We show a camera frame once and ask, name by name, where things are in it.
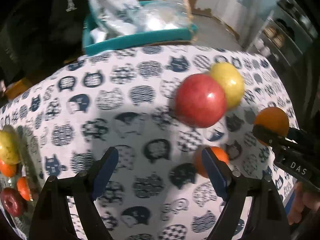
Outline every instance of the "shelf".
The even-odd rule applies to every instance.
[[[270,52],[272,54],[276,54],[279,57],[279,61],[281,61],[285,65],[285,67],[290,67],[290,63],[288,62],[288,60],[285,58],[282,52],[277,48],[277,46],[272,42],[272,40],[265,35],[264,32],[261,32],[261,35],[259,35],[259,38],[263,40],[264,45],[270,49]]]
[[[285,36],[286,41],[289,40],[289,41],[291,42],[291,44],[293,45],[292,47],[293,47],[299,54],[302,55],[302,51],[299,49],[299,47],[297,46],[297,44],[290,38],[290,36],[289,36],[282,28],[281,28],[276,22],[274,22],[271,18],[268,18],[267,20],[270,22],[270,24],[268,24],[268,25],[265,27],[265,29],[268,28],[269,26],[272,26],[272,27],[276,28],[277,30],[280,30],[280,31],[281,31],[281,34],[283,34],[283,35]]]
[[[313,41],[313,39],[315,39],[314,37],[311,36],[311,34],[310,34],[308,31],[306,31],[306,30],[300,25],[300,23],[298,23],[298,22],[296,21],[296,19],[294,19],[289,13],[287,13],[278,3],[277,3],[277,6],[280,8],[280,10],[281,10],[285,15],[287,15],[287,16],[295,23],[296,26],[298,26],[298,28],[299,28],[300,30],[302,30],[302,32],[305,34],[305,36],[306,36],[311,42]]]

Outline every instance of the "cat print tablecloth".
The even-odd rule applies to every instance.
[[[230,62],[243,76],[241,105],[214,126],[192,129],[172,115],[175,89],[187,76]],[[273,165],[274,154],[252,135],[256,114],[278,106],[297,127],[290,99],[270,63],[260,55],[199,46],[153,46],[81,57],[0,109],[29,142],[39,178],[74,176],[114,146],[119,163],[95,204],[115,240],[205,239],[224,202],[196,174],[193,152],[207,144],[225,149],[231,169],[245,176],[272,175],[282,198],[292,176]],[[77,235],[86,239],[73,198]],[[251,199],[235,231],[239,239]]]

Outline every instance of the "metal bolt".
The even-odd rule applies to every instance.
[[[233,171],[232,175],[235,176],[235,177],[240,177],[241,173],[240,173],[240,171]]]
[[[88,173],[86,172],[86,171],[79,171],[79,176],[80,177],[84,177],[84,176],[86,176]]]
[[[266,176],[264,176],[264,179],[268,182],[270,182],[272,180],[271,176],[268,174]]]
[[[53,176],[53,175],[47,178],[48,181],[54,181],[55,179],[56,179],[56,176]]]

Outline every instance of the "teal tray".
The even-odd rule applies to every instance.
[[[151,1],[142,1],[140,4],[144,6]],[[191,30],[187,28],[174,30],[160,30],[152,32],[137,33],[116,38],[111,38],[99,43],[93,43],[90,31],[97,28],[92,14],[88,15],[84,20],[82,47],[88,56],[93,56],[105,50],[126,49],[130,47],[142,46],[146,44],[170,42],[170,41],[191,41],[197,34],[196,25],[191,25]]]

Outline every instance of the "orange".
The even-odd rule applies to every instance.
[[[29,187],[27,185],[27,180],[26,177],[21,177],[20,179],[18,179],[17,181],[17,188],[18,191],[20,193],[20,195],[27,201],[30,201],[30,190]]]
[[[286,113],[279,107],[267,107],[258,113],[254,124],[261,124],[263,127],[270,131],[286,137],[289,131],[289,119]],[[264,146],[267,146],[264,142],[258,140]]]
[[[0,160],[0,171],[6,177],[13,177],[17,172],[17,165],[6,164]]]
[[[229,157],[227,153],[221,149],[220,147],[212,146],[210,147],[212,152],[216,155],[219,161],[223,161],[226,164],[229,164]],[[202,157],[201,157],[201,151],[203,150],[203,147],[197,149],[195,151],[193,164],[196,167],[197,172],[205,178],[209,178],[207,171],[205,170],[204,166],[202,165]]]

